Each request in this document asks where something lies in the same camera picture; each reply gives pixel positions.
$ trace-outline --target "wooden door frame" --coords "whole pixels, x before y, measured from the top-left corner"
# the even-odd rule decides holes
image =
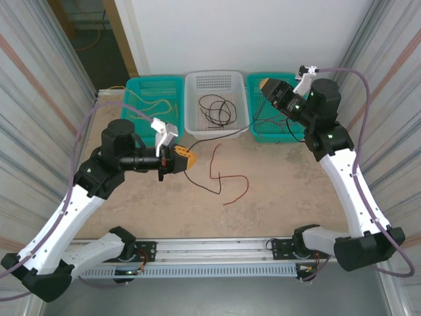
[[[63,7],[63,4],[60,0],[47,0],[51,10],[53,11],[55,17],[59,21],[61,28],[65,32],[68,39],[75,38],[76,29],[72,21],[68,18],[68,15]]]
[[[137,72],[132,51],[130,50],[129,42],[126,37],[126,33],[124,32],[123,24],[121,23],[116,2],[115,0],[103,0],[103,4],[110,20],[111,28],[114,32],[121,56],[123,57],[124,64],[126,65],[127,72],[130,78],[138,77],[139,73]]]

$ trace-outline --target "white wall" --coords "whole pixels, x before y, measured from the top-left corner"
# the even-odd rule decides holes
[[[116,0],[137,71],[337,66],[372,0]]]

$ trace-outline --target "teal basket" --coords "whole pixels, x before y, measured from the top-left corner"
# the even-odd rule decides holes
[[[126,90],[124,95],[125,104],[131,105],[143,111],[149,117],[176,125],[178,137],[184,133],[184,78],[179,76],[146,76],[132,78],[127,81],[126,88],[136,93],[142,100],[153,102],[160,99],[167,100],[172,110],[168,112],[169,106],[166,102],[156,104],[152,109],[148,109],[153,104],[142,102],[134,94]],[[131,110],[123,108],[121,118],[132,121],[138,134],[147,147],[155,145],[155,130],[151,128],[151,123],[138,118],[138,115]]]
[[[275,109],[263,97],[263,95],[260,96],[260,88],[259,88],[260,82],[265,78],[280,79],[291,84],[293,87],[297,85],[294,74],[267,72],[267,73],[248,75],[246,79],[246,83],[247,83],[247,98],[249,100],[250,122],[252,122],[254,115],[256,114],[257,110],[260,108],[259,98],[261,98],[261,101],[263,103],[262,111],[260,112],[260,115],[257,117],[257,120],[254,123],[254,125],[250,126],[250,131],[254,135],[256,141],[260,143],[296,142],[297,140],[295,140],[294,137],[289,133],[285,123],[282,123],[282,120],[286,119],[285,115],[280,115],[280,112],[277,109]],[[281,126],[269,121],[266,121],[266,122],[261,121],[267,118],[269,119],[271,117],[276,117],[275,122],[277,122],[278,124],[281,124]],[[303,134],[304,128],[301,125],[293,122],[292,120],[288,120],[288,123],[295,137],[298,140],[302,140],[304,138],[304,134]]]

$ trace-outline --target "red wire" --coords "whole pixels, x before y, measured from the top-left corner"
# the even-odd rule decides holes
[[[212,159],[210,160],[210,165],[209,165],[209,178],[211,178],[213,180],[219,179],[219,178],[221,178],[221,179],[223,179],[223,178],[244,178],[247,181],[247,188],[245,189],[243,194],[241,194],[239,197],[237,197],[235,200],[233,200],[231,202],[222,204],[223,206],[227,206],[227,205],[235,203],[236,201],[241,199],[247,193],[247,191],[249,191],[249,179],[246,176],[243,176],[242,174],[235,174],[235,175],[232,175],[232,176],[217,176],[217,177],[212,176],[212,163],[213,163],[213,159],[215,158],[216,148],[218,148],[219,145],[220,144],[216,145],[215,149],[213,150]]]
[[[147,252],[143,249],[137,249],[137,254],[139,255],[140,259],[141,259],[141,251],[143,252],[143,256],[145,257],[145,262],[143,263],[144,265],[146,264],[146,262],[149,262],[149,256],[147,255]]]
[[[320,263],[320,255],[318,254],[318,251],[316,251],[315,255],[316,255],[316,266],[318,267]]]

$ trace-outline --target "white basket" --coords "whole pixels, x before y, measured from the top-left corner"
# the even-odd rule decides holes
[[[231,125],[215,128],[206,116],[200,111],[199,99],[208,94],[216,94],[231,101],[235,105],[237,119]],[[203,105],[211,105],[218,101],[218,97],[206,97]],[[186,76],[186,90],[184,96],[184,127],[187,133],[197,140],[219,137],[241,130],[250,124],[247,98],[243,76],[237,71],[201,71],[193,72]],[[237,138],[246,132],[228,136]]]

